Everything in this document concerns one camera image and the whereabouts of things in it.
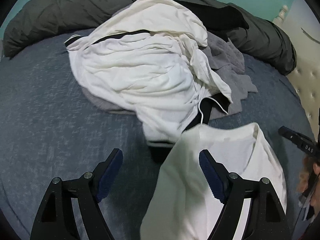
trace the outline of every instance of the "dark gray comforter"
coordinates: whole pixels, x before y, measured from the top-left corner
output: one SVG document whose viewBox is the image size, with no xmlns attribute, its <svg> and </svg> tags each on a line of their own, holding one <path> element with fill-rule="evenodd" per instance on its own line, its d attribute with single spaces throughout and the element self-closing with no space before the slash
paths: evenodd
<svg viewBox="0 0 320 240">
<path fill-rule="evenodd" d="M 10 21 L 4 32 L 4 54 L 15 56 L 26 46 L 49 36 L 71 30 L 96 28 L 116 11 L 135 0 L 31 0 Z M 180 0 L 210 5 L 226 4 L 216 0 Z M 260 19 L 246 10 L 229 4 L 244 16 L 249 29 L 236 28 L 226 35 L 241 52 L 270 63 L 287 75 L 296 66 L 295 50 L 289 37 L 273 23 Z"/>
<path fill-rule="evenodd" d="M 159 165 L 151 160 L 136 116 L 107 114 L 85 98 L 63 44 L 69 37 L 43 40 L 0 62 L 0 208 L 21 239 L 28 239 L 51 179 L 78 178 L 118 147 L 124 163 L 100 208 L 115 239 L 138 240 Z M 302 152 L 277 130 L 285 125 L 310 137 L 312 131 L 287 78 L 251 56 L 244 59 L 246 74 L 259 93 L 248 94 L 241 113 L 209 124 L 222 129 L 260 125 L 284 169 L 292 227 L 298 213 L 295 188 Z M 76 220 L 80 225 L 78 209 Z M 83 226 L 79 233 L 87 239 Z"/>
</svg>

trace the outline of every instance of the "white clothing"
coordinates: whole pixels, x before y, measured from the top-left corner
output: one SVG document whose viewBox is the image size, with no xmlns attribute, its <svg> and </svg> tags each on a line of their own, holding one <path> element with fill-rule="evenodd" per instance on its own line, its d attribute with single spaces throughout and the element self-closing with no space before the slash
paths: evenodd
<svg viewBox="0 0 320 240">
<path fill-rule="evenodd" d="M 113 34 L 148 30 L 120 39 Z M 78 83 L 99 98 L 135 111 L 148 141 L 176 142 L 203 98 L 230 87 L 211 70 L 198 45 L 207 31 L 173 0 L 137 0 L 67 46 Z"/>
<path fill-rule="evenodd" d="M 243 179 L 270 179 L 286 210 L 282 167 L 258 124 L 233 130 L 197 125 L 184 132 L 159 172 L 156 189 L 140 228 L 141 240 L 207 240 L 223 204 L 214 198 L 199 165 L 208 149 L 216 162 Z M 250 199 L 245 199 L 234 240 L 241 240 Z"/>
</svg>

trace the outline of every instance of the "bed sheet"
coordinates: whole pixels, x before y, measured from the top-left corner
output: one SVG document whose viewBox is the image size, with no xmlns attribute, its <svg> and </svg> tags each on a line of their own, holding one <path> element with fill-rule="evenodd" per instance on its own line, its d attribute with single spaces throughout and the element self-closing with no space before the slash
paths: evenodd
<svg viewBox="0 0 320 240">
<path fill-rule="evenodd" d="M 63 44 L 69 37 L 45 39 L 0 62 L 0 208 L 21 239 L 29 239 L 51 179 L 78 178 L 117 147 L 124 153 L 123 166 L 100 208 L 115 239 L 140 239 L 160 166 L 151 159 L 136 116 L 105 113 L 85 98 Z M 244 59 L 246 74 L 259 92 L 242 101 L 241 113 L 209 125 L 231 129 L 259 124 L 284 169 L 292 228 L 299 211 L 295 189 L 303 153 L 277 130 L 285 125 L 310 137 L 312 131 L 287 78 L 251 56 Z M 81 238 L 87 239 L 77 205 L 75 217 Z"/>
</svg>

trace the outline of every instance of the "blue gripper pad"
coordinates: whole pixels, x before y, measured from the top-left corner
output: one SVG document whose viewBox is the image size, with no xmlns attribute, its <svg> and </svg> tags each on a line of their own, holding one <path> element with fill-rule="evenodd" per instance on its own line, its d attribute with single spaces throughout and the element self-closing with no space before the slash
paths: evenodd
<svg viewBox="0 0 320 240">
<path fill-rule="evenodd" d="M 96 194 L 96 199 L 98 203 L 102 199 L 108 196 L 110 188 L 120 170 L 122 161 L 123 161 L 122 151 L 118 149 L 115 156 L 111 160 L 110 164 L 108 165 L 103 175 L 101 176 L 101 179 L 99 180 L 98 191 Z"/>
<path fill-rule="evenodd" d="M 199 153 L 199 164 L 202 172 L 209 184 L 213 196 L 220 200 L 222 204 L 227 203 L 227 197 L 224 194 L 224 186 L 214 167 L 211 165 L 209 159 L 205 155 L 206 150 Z"/>
</svg>

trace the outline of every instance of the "white shirt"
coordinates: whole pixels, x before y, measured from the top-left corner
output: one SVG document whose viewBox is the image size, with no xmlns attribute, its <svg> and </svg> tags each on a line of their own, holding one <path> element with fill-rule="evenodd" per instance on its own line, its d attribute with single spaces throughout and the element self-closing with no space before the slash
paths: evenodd
<svg viewBox="0 0 320 240">
<path fill-rule="evenodd" d="M 140 228 L 141 240 L 207 240 L 223 204 L 214 198 L 199 165 L 208 149 L 216 162 L 243 179 L 270 179 L 286 210 L 284 174 L 258 124 L 221 130 L 197 125 L 184 132 L 160 168 L 158 182 Z M 250 199 L 245 199 L 234 240 L 241 240 Z"/>
<path fill-rule="evenodd" d="M 97 40 L 148 30 L 121 39 Z M 176 142 L 203 98 L 230 87 L 211 70 L 199 18 L 173 0 L 137 0 L 67 46 L 78 83 L 97 97 L 135 111 L 148 141 Z"/>
</svg>

